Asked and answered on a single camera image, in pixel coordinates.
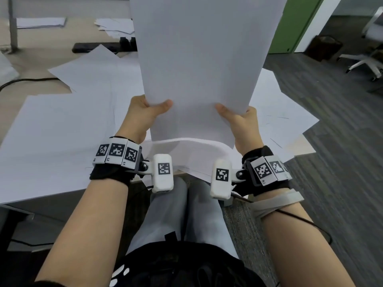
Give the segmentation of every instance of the person's right hand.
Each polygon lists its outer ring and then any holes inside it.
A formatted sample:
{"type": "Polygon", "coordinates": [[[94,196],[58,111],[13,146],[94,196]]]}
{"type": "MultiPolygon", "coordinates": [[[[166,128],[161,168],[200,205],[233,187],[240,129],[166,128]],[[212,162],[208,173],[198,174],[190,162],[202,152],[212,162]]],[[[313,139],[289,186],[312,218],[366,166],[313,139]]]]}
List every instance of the person's right hand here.
{"type": "Polygon", "coordinates": [[[242,156],[251,150],[264,146],[259,133],[257,110],[255,108],[248,107],[243,115],[233,113],[222,104],[216,104],[215,108],[230,123],[231,131],[236,139],[236,148],[242,156]]]}

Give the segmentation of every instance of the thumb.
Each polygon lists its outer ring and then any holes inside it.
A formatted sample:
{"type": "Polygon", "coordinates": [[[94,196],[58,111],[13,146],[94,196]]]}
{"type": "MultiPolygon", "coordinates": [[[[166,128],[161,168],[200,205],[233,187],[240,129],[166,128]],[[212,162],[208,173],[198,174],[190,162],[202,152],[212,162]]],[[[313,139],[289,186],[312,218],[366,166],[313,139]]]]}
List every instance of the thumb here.
{"type": "Polygon", "coordinates": [[[230,123],[233,121],[235,114],[231,110],[229,110],[227,107],[225,107],[222,104],[216,104],[215,108],[216,108],[218,114],[220,114],[222,117],[224,117],[230,123]]]}
{"type": "Polygon", "coordinates": [[[160,114],[166,113],[173,105],[173,101],[168,99],[156,106],[151,107],[152,114],[156,117],[160,114]]]}

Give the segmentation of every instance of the forearm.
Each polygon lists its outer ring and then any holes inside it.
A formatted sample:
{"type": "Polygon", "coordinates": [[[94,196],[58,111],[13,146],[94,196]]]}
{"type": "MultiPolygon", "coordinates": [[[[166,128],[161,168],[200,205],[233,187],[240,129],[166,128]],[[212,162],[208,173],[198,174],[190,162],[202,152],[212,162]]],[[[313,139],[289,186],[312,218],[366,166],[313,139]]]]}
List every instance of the forearm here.
{"type": "Polygon", "coordinates": [[[61,231],[37,278],[68,287],[108,286],[121,238],[127,186],[93,180],[61,231]]]}
{"type": "MultiPolygon", "coordinates": [[[[265,193],[258,196],[257,200],[267,199],[285,190],[265,193]]],[[[281,210],[312,221],[300,203],[281,210]]],[[[279,212],[272,212],[262,222],[268,250],[282,287],[355,287],[317,228],[279,212]]]]}

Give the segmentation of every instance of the black sleeve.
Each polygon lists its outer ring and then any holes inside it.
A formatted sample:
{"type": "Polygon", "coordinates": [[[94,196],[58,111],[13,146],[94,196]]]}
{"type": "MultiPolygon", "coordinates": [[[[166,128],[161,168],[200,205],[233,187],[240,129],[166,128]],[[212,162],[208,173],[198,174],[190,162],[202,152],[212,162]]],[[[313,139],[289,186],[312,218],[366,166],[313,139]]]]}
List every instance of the black sleeve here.
{"type": "Polygon", "coordinates": [[[33,282],[32,284],[29,284],[27,287],[65,287],[65,286],[56,282],[51,282],[51,281],[37,281],[37,282],[33,282]]]}

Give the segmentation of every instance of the person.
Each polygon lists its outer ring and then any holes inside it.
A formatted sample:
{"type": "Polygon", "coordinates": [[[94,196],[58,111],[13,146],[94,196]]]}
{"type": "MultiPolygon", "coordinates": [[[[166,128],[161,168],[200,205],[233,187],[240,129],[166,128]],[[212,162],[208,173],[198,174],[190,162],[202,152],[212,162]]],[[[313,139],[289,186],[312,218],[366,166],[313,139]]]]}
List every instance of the person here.
{"type": "MultiPolygon", "coordinates": [[[[170,100],[149,106],[145,96],[133,97],[116,135],[142,143],[156,117],[171,106],[170,100]]],[[[264,146],[255,108],[237,115],[221,104],[215,107],[230,123],[242,155],[264,146]]],[[[256,200],[286,191],[288,188],[267,191],[256,200]]],[[[122,182],[92,180],[32,286],[265,286],[238,259],[218,200],[209,196],[208,184],[196,181],[187,189],[177,177],[172,191],[151,194],[145,220],[127,255],[116,264],[127,194],[128,187],[122,182]],[[183,227],[186,230],[181,238],[183,227]],[[165,239],[169,234],[172,239],[165,239]]],[[[300,203],[283,210],[311,220],[300,203]]],[[[355,286],[317,228],[279,212],[266,215],[262,223],[281,286],[355,286]]]]}

